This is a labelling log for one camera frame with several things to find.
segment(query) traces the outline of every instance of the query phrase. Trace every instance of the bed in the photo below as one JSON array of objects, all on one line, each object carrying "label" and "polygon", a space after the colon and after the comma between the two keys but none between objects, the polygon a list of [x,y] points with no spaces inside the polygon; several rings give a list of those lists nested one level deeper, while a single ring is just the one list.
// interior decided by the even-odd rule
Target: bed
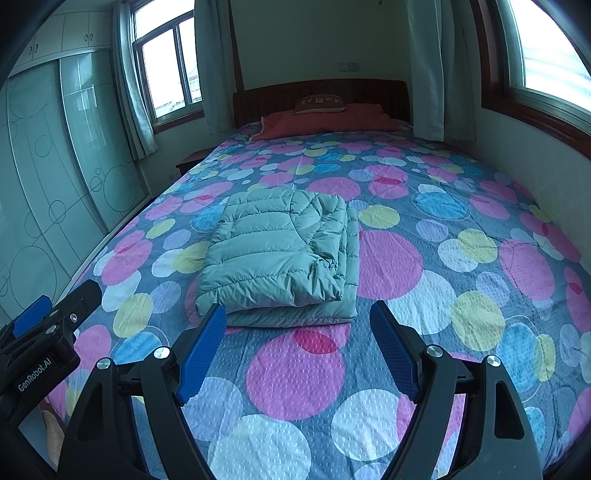
[{"label": "bed", "polygon": [[[531,193],[449,146],[396,132],[249,142],[259,118],[309,93],[382,103],[408,121],[403,82],[330,80],[236,94],[239,129],[130,221],[79,282],[103,289],[76,342],[80,367],[49,400],[66,421],[95,362],[142,359],[199,323],[196,274],[229,195],[269,187],[341,195],[360,228],[358,318],[295,329],[228,328],[184,414],[217,479],[379,479],[413,412],[372,336],[371,304],[454,356],[504,362],[542,465],[591,417],[591,277]],[[134,397],[142,446],[165,478]],[[433,477],[457,442],[456,396]]]}]

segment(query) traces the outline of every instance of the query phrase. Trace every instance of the wardrobe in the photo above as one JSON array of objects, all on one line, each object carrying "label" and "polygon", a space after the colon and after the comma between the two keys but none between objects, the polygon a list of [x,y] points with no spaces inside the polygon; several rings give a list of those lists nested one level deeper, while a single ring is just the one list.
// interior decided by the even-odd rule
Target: wardrobe
[{"label": "wardrobe", "polygon": [[148,198],[121,122],[110,28],[111,12],[50,17],[0,89],[0,326],[40,295],[55,303]]}]

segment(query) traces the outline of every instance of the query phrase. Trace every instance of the red pillow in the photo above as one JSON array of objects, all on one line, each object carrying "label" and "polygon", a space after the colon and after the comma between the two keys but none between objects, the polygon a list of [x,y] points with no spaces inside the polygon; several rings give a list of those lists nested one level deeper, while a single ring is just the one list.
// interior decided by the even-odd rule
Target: red pillow
[{"label": "red pillow", "polygon": [[251,141],[314,135],[330,132],[378,131],[393,132],[398,122],[384,113],[381,105],[350,103],[344,112],[307,113],[296,115],[293,111],[272,113],[261,119],[262,131]]}]

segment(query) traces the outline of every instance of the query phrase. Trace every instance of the blue gripper pad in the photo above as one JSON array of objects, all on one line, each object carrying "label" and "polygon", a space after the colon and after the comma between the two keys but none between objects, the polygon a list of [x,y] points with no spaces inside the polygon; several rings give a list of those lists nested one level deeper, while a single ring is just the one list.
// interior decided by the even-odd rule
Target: blue gripper pad
[{"label": "blue gripper pad", "polygon": [[396,387],[411,401],[416,401],[421,391],[418,379],[420,356],[418,351],[411,351],[414,350],[412,345],[405,342],[403,328],[406,327],[398,324],[382,300],[372,305],[369,324]]},{"label": "blue gripper pad", "polygon": [[202,319],[197,340],[180,365],[177,400],[184,405],[199,393],[213,357],[222,343],[226,331],[226,309],[212,306]]},{"label": "blue gripper pad", "polygon": [[47,315],[52,308],[53,305],[51,305],[51,300],[45,295],[42,295],[31,303],[29,308],[14,320],[14,329],[12,330],[14,338],[19,338],[23,333],[32,329],[43,320],[43,317]]}]

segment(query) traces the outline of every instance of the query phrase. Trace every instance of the curtain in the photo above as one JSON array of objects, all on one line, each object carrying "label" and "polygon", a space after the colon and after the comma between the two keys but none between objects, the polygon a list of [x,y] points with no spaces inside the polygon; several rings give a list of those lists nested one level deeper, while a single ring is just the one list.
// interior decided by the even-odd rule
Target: curtain
[{"label": "curtain", "polygon": [[414,134],[475,140],[468,51],[452,0],[407,0]]},{"label": "curtain", "polygon": [[207,128],[228,131],[236,91],[228,0],[195,0],[195,45]]},{"label": "curtain", "polygon": [[113,11],[113,63],[115,85],[122,120],[134,160],[154,153],[158,145],[144,106],[134,66],[131,10],[129,3],[117,2]]}]

